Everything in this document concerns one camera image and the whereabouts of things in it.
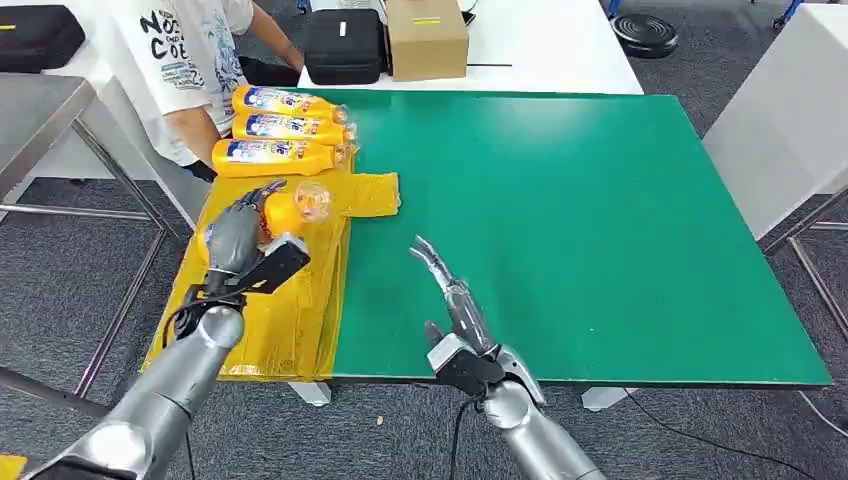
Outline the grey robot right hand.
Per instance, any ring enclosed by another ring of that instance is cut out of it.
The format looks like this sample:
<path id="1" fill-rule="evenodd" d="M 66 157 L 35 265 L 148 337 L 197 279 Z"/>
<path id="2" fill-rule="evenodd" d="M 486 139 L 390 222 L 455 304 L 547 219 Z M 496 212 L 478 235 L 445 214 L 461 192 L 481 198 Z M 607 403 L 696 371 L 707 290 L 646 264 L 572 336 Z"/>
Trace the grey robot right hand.
<path id="1" fill-rule="evenodd" d="M 492 337 L 468 284 L 453 274 L 435 247 L 420 235 L 415 236 L 409 252 L 426 264 L 439 286 L 451 318 L 452 332 L 463 338 L 478 355 L 494 358 L 499 344 Z"/>

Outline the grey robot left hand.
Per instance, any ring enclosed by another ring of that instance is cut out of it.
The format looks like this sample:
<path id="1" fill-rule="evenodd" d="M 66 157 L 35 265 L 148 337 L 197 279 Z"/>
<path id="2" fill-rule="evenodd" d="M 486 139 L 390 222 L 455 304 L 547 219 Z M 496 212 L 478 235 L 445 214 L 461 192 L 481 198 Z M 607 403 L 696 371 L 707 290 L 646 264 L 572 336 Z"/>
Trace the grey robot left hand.
<path id="1" fill-rule="evenodd" d="M 285 185 L 284 179 L 278 179 L 248 191 L 202 230 L 199 249 L 205 254 L 206 275 L 213 278 L 212 283 L 240 275 L 256 261 L 262 208 L 267 198 Z"/>

